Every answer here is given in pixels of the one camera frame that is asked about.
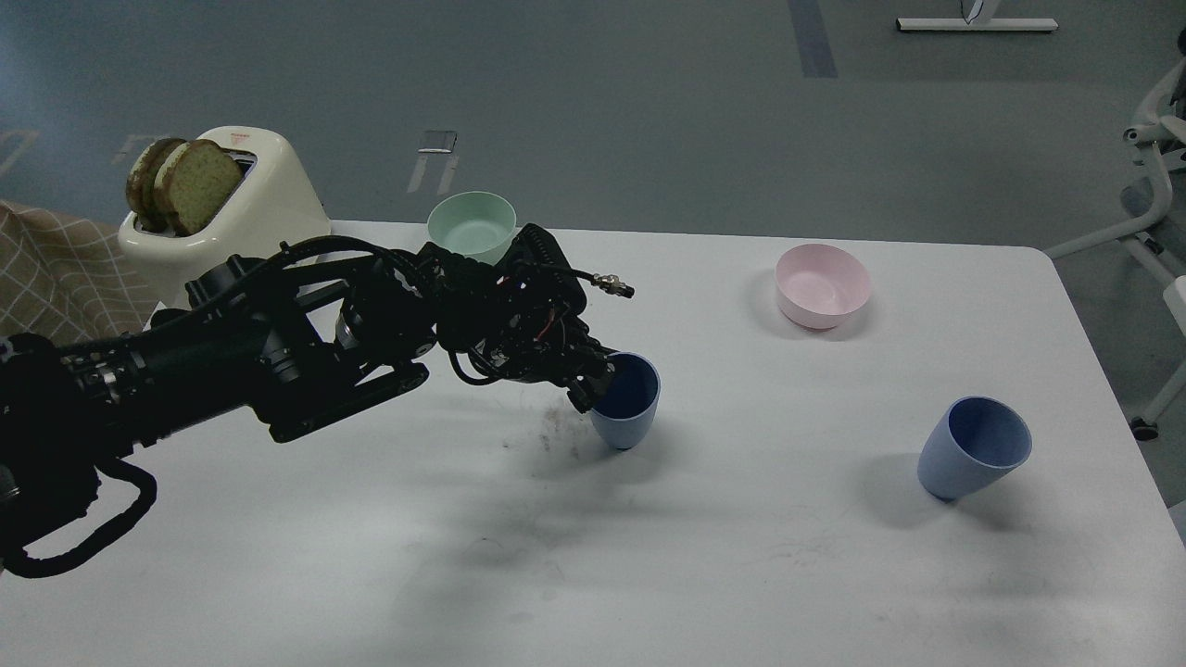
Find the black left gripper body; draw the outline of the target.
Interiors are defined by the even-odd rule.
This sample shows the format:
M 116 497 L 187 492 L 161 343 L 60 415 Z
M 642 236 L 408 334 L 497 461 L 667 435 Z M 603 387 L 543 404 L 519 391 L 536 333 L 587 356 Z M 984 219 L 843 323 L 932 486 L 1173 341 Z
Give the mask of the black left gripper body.
M 572 266 L 546 228 L 528 223 L 496 265 L 427 242 L 417 266 L 440 345 L 467 356 L 483 376 L 554 385 L 594 362 L 594 341 L 579 318 L 594 275 Z

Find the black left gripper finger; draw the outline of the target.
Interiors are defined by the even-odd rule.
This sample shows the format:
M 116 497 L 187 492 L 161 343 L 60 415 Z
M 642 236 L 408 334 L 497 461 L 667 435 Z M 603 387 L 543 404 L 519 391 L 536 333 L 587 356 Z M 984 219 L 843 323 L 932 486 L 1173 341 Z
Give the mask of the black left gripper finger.
M 614 360 L 602 358 L 555 380 L 554 385 L 566 392 L 573 409 L 584 414 L 608 396 L 616 376 Z

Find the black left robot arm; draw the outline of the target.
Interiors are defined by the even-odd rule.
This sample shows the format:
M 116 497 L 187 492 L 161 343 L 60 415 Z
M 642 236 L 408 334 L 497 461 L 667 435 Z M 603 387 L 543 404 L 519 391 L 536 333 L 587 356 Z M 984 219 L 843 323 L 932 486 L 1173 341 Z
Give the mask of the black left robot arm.
M 582 320 L 585 284 L 529 224 L 495 263 L 323 236 L 272 258 L 232 255 L 142 333 L 57 347 L 4 337 L 4 571 L 55 577 L 125 536 L 157 501 L 136 447 L 250 407 L 278 443 L 423 385 L 434 347 L 466 385 L 556 385 L 579 412 L 620 371 Z

